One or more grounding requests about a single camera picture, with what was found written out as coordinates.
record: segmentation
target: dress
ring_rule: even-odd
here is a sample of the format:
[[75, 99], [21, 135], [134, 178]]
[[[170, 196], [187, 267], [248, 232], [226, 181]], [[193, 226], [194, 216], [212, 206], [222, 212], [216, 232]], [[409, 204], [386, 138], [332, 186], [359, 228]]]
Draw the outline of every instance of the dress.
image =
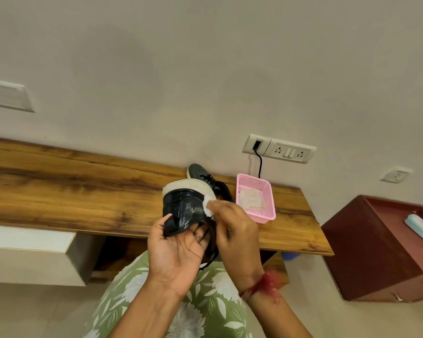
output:
[[[84, 338], [106, 338], [147, 279], [147, 251], [125, 267], [108, 286], [85, 325]], [[167, 338], [252, 338], [246, 309], [222, 262], [201, 270], [180, 304]]]

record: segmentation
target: forearm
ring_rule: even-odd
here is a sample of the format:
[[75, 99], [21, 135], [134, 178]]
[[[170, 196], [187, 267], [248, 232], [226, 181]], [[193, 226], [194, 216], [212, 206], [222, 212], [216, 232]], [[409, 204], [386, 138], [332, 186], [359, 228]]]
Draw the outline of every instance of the forearm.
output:
[[312, 338], [287, 302], [276, 303], [271, 295], [256, 292], [247, 300], [265, 332], [266, 338]]
[[109, 338], [164, 337], [181, 301], [172, 290], [147, 279]]

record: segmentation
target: white drawer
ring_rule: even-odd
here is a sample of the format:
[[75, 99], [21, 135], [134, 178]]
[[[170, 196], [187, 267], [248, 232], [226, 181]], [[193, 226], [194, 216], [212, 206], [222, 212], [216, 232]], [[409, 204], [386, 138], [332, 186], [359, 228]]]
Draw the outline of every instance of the white drawer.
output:
[[0, 282], [84, 286], [105, 238], [0, 226]]

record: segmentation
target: floor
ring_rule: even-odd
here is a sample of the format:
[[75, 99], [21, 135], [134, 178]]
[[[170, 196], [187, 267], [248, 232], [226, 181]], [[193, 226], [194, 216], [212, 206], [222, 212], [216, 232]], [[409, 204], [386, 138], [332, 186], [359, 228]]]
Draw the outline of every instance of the floor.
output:
[[[302, 255], [286, 267], [290, 284], [282, 295], [315, 338], [423, 338], [423, 301], [345, 302], [321, 257]], [[79, 337], [106, 286], [0, 284], [0, 338]], [[251, 322], [254, 338], [265, 337], [256, 321]]]

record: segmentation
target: person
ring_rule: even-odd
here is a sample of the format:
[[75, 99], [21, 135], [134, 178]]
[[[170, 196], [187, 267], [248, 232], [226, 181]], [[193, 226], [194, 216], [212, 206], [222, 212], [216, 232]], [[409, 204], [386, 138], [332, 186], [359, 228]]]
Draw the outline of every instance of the person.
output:
[[[198, 273], [209, 241], [205, 226], [164, 238], [170, 215], [164, 216], [149, 233], [148, 250], [108, 287], [85, 338], [252, 337], [239, 293], [264, 274], [258, 226], [235, 203], [214, 200], [207, 207], [222, 262]], [[311, 337], [281, 296], [258, 291], [246, 303], [267, 338]]]

